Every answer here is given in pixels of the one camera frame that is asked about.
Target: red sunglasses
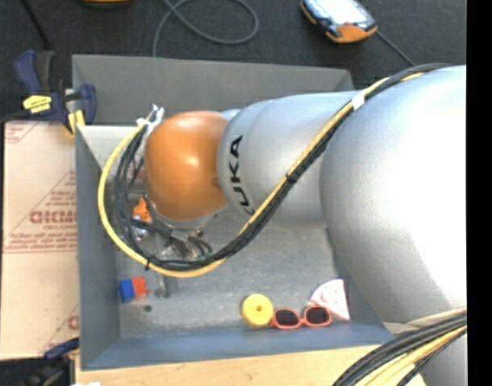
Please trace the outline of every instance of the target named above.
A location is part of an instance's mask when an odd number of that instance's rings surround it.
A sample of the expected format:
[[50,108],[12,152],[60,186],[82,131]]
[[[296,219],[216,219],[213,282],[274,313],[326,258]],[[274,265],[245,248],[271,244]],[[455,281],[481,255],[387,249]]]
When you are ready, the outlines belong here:
[[271,317],[271,327],[278,329],[297,329],[301,325],[323,327],[332,323],[332,315],[320,306],[311,306],[303,310],[303,317],[293,309],[276,309]]

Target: cardboard sheet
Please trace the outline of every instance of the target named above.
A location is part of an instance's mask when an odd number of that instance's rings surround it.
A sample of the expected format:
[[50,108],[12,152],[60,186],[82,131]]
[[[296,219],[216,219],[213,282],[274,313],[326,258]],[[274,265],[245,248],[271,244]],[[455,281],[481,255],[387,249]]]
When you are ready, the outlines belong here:
[[5,128],[0,359],[78,335],[74,137],[58,123]]

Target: black floor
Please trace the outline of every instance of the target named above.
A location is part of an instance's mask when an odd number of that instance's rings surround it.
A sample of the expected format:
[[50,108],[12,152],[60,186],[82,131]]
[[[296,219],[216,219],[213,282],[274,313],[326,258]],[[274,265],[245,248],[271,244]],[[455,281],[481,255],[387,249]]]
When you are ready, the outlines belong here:
[[[300,0],[243,1],[259,20],[258,32],[248,42],[223,45],[206,41],[171,16],[159,35],[156,54],[345,68],[356,88],[398,72],[411,62],[467,62],[467,0],[360,0],[376,18],[379,31],[404,55],[379,36],[347,46],[332,44],[303,18]],[[69,83],[73,53],[152,55],[155,31],[167,12],[162,0],[137,0],[118,10],[94,10],[78,0],[0,0],[0,116],[20,108],[23,88],[14,77],[12,64],[22,52],[53,49],[57,56],[52,71]],[[181,6],[180,12],[200,29],[224,39],[245,37],[253,27],[251,15],[230,0],[194,0]],[[0,127],[0,240],[1,219]],[[0,385],[14,384],[41,364],[34,360],[0,362]]]

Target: blue clamp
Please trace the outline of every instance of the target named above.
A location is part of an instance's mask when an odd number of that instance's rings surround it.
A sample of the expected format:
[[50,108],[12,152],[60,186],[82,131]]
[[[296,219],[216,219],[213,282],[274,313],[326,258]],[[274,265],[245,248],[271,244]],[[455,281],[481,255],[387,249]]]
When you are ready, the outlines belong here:
[[18,80],[25,86],[30,96],[43,95],[51,98],[45,109],[39,112],[29,111],[27,118],[36,121],[59,121],[73,131],[69,115],[72,114],[66,104],[78,100],[85,124],[91,124],[96,116],[96,89],[92,84],[82,84],[74,93],[65,96],[51,91],[49,85],[51,58],[53,51],[25,51],[14,61],[14,70]]

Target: wire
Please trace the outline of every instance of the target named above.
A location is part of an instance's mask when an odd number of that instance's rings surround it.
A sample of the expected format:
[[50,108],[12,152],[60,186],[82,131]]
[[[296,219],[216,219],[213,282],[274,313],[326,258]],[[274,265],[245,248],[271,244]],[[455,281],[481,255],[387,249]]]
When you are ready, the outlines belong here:
[[[424,72],[429,72],[444,66],[444,64],[425,64],[422,66],[403,70],[402,72],[397,73],[394,76],[376,82],[372,86],[363,90],[356,97],[363,97],[363,100],[367,101],[368,99],[372,98],[383,90],[390,88],[392,85],[398,84],[403,80],[419,76]],[[109,176],[110,168],[117,160],[118,155],[124,151],[123,158],[121,158],[120,160],[117,172],[117,177],[119,179],[115,180],[115,193],[117,193],[116,202],[117,204],[121,204],[120,202],[124,201],[124,195],[121,194],[118,189],[128,189],[128,187],[125,187],[125,177],[129,171],[129,165],[132,162],[133,155],[140,145],[141,136],[146,131],[146,123],[148,121],[151,121],[152,119],[152,115],[150,115],[146,121],[140,123],[132,133],[130,133],[121,141],[118,147],[111,153],[109,160],[105,164],[98,187],[98,207],[100,210],[100,216],[102,217],[102,224],[119,248],[121,248],[125,253],[129,254],[133,259],[141,262],[147,267],[151,267],[152,269],[157,270],[159,273],[164,273],[168,276],[175,277],[193,277],[207,273],[223,263],[228,257],[239,252],[242,248],[249,244],[252,239],[256,237],[256,235],[267,224],[271,216],[281,204],[283,198],[287,196],[287,194],[300,178],[300,176],[326,149],[328,142],[330,141],[337,128],[354,111],[355,107],[353,106],[353,101],[348,101],[338,112],[334,114],[334,116],[328,121],[323,129],[315,136],[313,141],[301,153],[301,156],[289,168],[284,178],[274,187],[273,192],[259,206],[253,216],[240,229],[239,233],[231,242],[226,244],[218,252],[210,253],[209,250],[209,254],[206,255],[204,258],[193,261],[179,259],[161,260],[155,256],[151,256],[139,243],[133,228],[133,222],[129,219],[129,214],[126,212],[126,210],[124,210],[122,207],[118,208],[117,221],[121,226],[123,237],[127,241],[123,241],[115,233],[106,215],[105,184]],[[165,230],[165,232],[169,236],[170,230],[167,229]]]
[[191,30],[193,33],[196,35],[203,37],[206,40],[209,40],[213,43],[218,43],[218,44],[225,44],[225,45],[238,45],[242,43],[246,43],[249,40],[253,39],[255,37],[256,33],[258,32],[259,29],[259,19],[254,11],[253,8],[250,7],[249,4],[247,4],[243,0],[231,0],[233,2],[236,2],[240,6],[242,6],[251,16],[253,19],[253,28],[252,30],[242,38],[238,39],[222,39],[220,37],[216,37],[214,35],[210,35],[206,33],[205,31],[200,30],[198,27],[196,27],[194,24],[192,24],[190,21],[188,21],[185,17],[183,17],[180,12],[178,11],[178,8],[180,6],[183,6],[184,4],[188,2],[193,2],[194,0],[180,0],[179,2],[175,4],[171,4],[169,0],[162,0],[162,2],[168,7],[169,11],[164,15],[160,23],[158,24],[157,30],[155,31],[155,36],[154,36],[154,41],[153,41],[153,48],[152,48],[152,55],[153,57],[157,56],[157,45],[158,45],[158,38],[161,33],[162,28],[164,27],[167,19],[171,16],[171,14],[174,14],[178,19],[187,27],[189,30]]
[[412,353],[409,353],[402,359],[397,360],[394,364],[389,366],[381,373],[379,373],[374,379],[370,380],[366,386],[376,386],[385,385],[387,382],[404,370],[407,366],[416,363],[423,358],[433,355],[434,352],[438,351],[444,345],[450,343],[454,339],[458,339],[460,335],[464,335],[467,332],[467,326],[460,327],[453,331],[442,335],[441,337],[434,339],[433,341],[426,343],[424,346],[419,347]]
[[[457,331],[464,326],[467,326],[467,309],[452,318],[444,319],[441,322],[434,323],[415,331],[409,331],[408,333],[385,343],[383,346],[378,347],[365,355],[362,359],[359,359],[350,368],[345,370],[333,386],[354,386],[383,365],[390,363],[407,353],[413,353],[420,350],[419,355],[412,355],[411,363],[416,363],[416,369],[412,370],[408,376],[414,376],[424,366],[426,361],[428,361],[429,354],[439,352],[442,350],[443,346],[447,346],[447,344],[458,337],[452,336],[451,338],[445,338],[444,342],[441,342],[439,345],[440,347],[438,348],[420,348],[431,344],[431,342],[439,339],[440,336],[448,333],[452,334],[454,331]],[[404,365],[403,363],[398,363],[399,371],[409,364],[410,363]]]
[[47,37],[46,33],[44,32],[44,29],[42,25],[40,24],[39,19],[35,15],[34,11],[32,10],[30,3],[28,0],[21,0],[21,3],[24,5],[25,10],[28,13],[28,16],[30,17],[31,22],[33,23],[35,29],[37,30],[37,33],[39,33],[39,37],[43,41],[43,46],[44,50],[51,50],[53,48],[53,44],[51,44],[49,38]]

